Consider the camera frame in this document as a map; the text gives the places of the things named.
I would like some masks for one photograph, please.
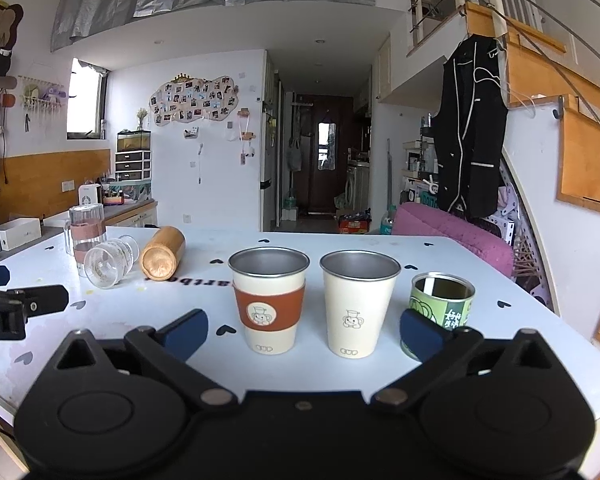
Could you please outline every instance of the screw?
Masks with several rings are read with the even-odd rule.
[[[392,406],[400,406],[408,398],[407,392],[400,388],[385,388],[376,393],[376,400],[378,402]]]
[[[308,400],[300,400],[296,402],[296,410],[300,410],[301,412],[308,412],[312,409],[312,405]]]
[[[224,388],[211,388],[200,395],[200,400],[209,406],[224,406],[233,400],[231,392]]]

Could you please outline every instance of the glass mug handle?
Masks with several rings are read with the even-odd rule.
[[[71,221],[69,219],[64,221],[64,250],[71,256],[74,255],[74,241],[71,238]]]

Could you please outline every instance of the black vest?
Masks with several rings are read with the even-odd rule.
[[[467,218],[498,206],[500,154],[507,125],[493,38],[472,36],[445,63],[442,103],[431,120],[438,156],[438,207],[461,205]]]

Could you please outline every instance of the floor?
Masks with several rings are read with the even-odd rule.
[[[338,223],[328,216],[302,216],[296,222],[283,220],[280,227],[273,229],[282,233],[324,233],[337,234]]]

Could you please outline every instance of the purple chair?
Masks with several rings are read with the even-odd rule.
[[[452,238],[508,278],[513,273],[513,249],[509,244],[440,209],[415,202],[402,204],[395,214],[391,234]]]

